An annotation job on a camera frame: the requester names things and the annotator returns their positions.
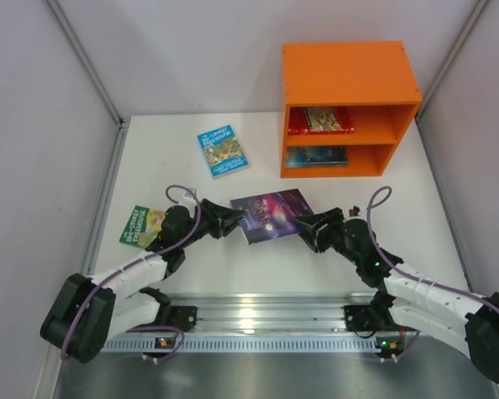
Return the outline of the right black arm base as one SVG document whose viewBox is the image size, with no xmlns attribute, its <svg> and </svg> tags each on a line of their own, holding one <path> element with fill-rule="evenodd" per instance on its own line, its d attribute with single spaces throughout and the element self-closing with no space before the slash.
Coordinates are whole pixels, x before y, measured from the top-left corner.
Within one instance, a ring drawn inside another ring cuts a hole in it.
<svg viewBox="0 0 499 399">
<path fill-rule="evenodd" d="M 390 316 L 389 309 L 396 298 L 383 292 L 377 292 L 369 304 L 351 304 L 343 308 L 346 330 L 352 333 L 370 333 L 372 337 L 379 332 L 412 331 L 410 327 L 396 324 Z"/>
</svg>

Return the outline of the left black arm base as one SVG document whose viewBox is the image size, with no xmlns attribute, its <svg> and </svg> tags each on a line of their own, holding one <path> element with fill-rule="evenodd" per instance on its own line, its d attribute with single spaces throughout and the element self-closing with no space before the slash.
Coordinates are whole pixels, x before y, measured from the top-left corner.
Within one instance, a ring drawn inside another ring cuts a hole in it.
<svg viewBox="0 0 499 399">
<path fill-rule="evenodd" d="M 197 323 L 198 308 L 196 306 L 174 305 L 171 298 L 156 288 L 143 288 L 138 298 L 146 301 L 150 308 L 158 306 L 155 317 L 148 323 L 135 323 L 128 331 L 146 332 L 160 331 L 162 327 L 178 328 L 184 333 L 190 332 Z"/>
</svg>

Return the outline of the teal ocean cover book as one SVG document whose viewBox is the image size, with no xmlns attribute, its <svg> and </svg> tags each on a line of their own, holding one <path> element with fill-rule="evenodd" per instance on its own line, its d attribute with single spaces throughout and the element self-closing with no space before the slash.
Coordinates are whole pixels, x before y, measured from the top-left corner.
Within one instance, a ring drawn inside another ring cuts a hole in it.
<svg viewBox="0 0 499 399">
<path fill-rule="evenodd" d="M 291 146 L 287 149 L 287 168 L 347 166 L 346 148 L 340 145 Z"/>
</svg>

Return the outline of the dark purple galaxy book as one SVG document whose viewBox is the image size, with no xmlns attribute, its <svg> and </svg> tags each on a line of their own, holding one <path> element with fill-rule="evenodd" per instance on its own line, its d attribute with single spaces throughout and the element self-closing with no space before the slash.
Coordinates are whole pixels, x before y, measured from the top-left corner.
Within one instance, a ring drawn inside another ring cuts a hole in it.
<svg viewBox="0 0 499 399">
<path fill-rule="evenodd" d="M 248 244 L 298 234 L 295 219 L 314 213 L 299 189 L 232 199 L 230 205 L 245 212 L 240 226 Z"/>
</svg>

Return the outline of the red treehouse book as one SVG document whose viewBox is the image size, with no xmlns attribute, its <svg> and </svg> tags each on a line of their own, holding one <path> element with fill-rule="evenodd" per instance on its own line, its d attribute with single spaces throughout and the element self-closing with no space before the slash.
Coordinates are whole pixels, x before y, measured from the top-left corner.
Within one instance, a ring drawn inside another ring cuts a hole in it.
<svg viewBox="0 0 499 399">
<path fill-rule="evenodd" d="M 347 106 L 307 106 L 290 109 L 290 135 L 353 134 L 354 130 L 352 109 Z"/>
</svg>

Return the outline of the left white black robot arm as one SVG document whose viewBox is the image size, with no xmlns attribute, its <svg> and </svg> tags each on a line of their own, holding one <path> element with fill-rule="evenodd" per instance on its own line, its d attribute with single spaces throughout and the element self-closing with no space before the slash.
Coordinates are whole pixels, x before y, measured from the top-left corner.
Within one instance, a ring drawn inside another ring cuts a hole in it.
<svg viewBox="0 0 499 399">
<path fill-rule="evenodd" d="M 244 211 L 207 199 L 189 211 L 170 207 L 151 243 L 128 264 L 105 273 L 69 276 L 39 330 L 63 357 L 91 361 L 107 340 L 139 329 L 177 331 L 170 298 L 154 283 L 168 279 L 185 261 L 185 248 L 210 236 L 221 239 L 239 225 Z"/>
</svg>

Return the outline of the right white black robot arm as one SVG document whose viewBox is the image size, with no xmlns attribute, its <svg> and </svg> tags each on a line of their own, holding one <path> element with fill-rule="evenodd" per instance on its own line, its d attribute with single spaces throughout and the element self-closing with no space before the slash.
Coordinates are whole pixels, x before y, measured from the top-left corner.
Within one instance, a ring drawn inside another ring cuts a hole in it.
<svg viewBox="0 0 499 399">
<path fill-rule="evenodd" d="M 378 247 L 364 219 L 345 219 L 339 208 L 296 222 L 315 253 L 335 250 L 376 289 L 366 314 L 378 330 L 397 326 L 433 337 L 499 385 L 499 293 L 484 297 L 428 278 Z"/>
</svg>

